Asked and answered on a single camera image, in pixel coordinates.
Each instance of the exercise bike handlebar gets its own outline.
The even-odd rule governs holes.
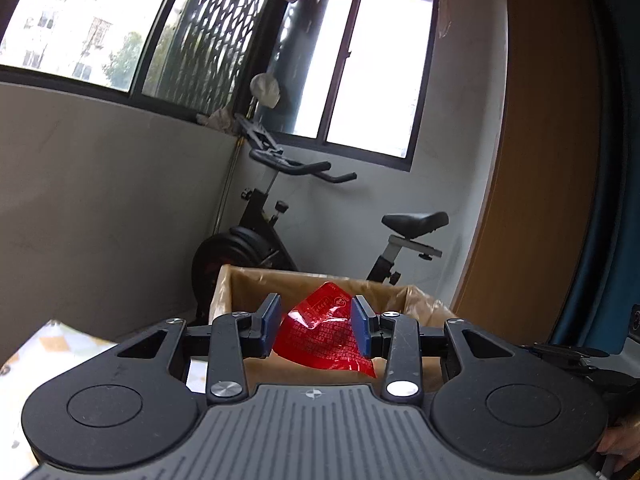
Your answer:
[[[264,150],[258,150],[256,148],[249,151],[249,156],[256,162],[260,162],[260,164],[272,170],[293,176],[312,174],[331,184],[342,184],[343,182],[355,180],[358,177],[356,173],[347,173],[339,176],[331,176],[323,173],[331,169],[331,163],[327,160],[314,162],[312,164],[303,164],[297,160],[286,158],[283,155],[265,152]]]

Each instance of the ribbed surface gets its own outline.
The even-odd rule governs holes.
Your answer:
[[[29,480],[95,478],[54,470]],[[261,386],[251,399],[209,410],[174,453],[100,480],[484,480],[518,478],[460,460],[418,410],[377,399],[368,386]],[[581,466],[536,476],[583,480]]]

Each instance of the red plastic wrapper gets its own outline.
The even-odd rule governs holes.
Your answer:
[[[355,370],[376,377],[360,355],[350,323],[351,296],[327,282],[282,321],[273,345],[281,357],[320,370]]]

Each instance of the person's hand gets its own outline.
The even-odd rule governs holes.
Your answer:
[[[640,456],[640,424],[607,428],[598,453],[619,455],[614,471],[620,471]]]

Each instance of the gray wall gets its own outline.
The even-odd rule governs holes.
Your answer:
[[[194,308],[231,138],[7,84],[0,117],[0,362],[53,317],[113,338]]]
[[[375,164],[287,148],[304,162],[330,160],[332,173],[356,171],[354,183],[332,186],[309,177],[281,175],[270,194],[289,203],[277,229],[301,270],[366,277],[382,252],[387,212],[445,210],[450,225],[424,237],[444,251],[425,262],[403,251],[400,283],[415,283],[449,303],[478,221],[500,132],[506,78],[506,0],[451,0],[452,25],[436,40],[426,104],[409,173]],[[225,224],[236,222],[264,169],[241,157]]]

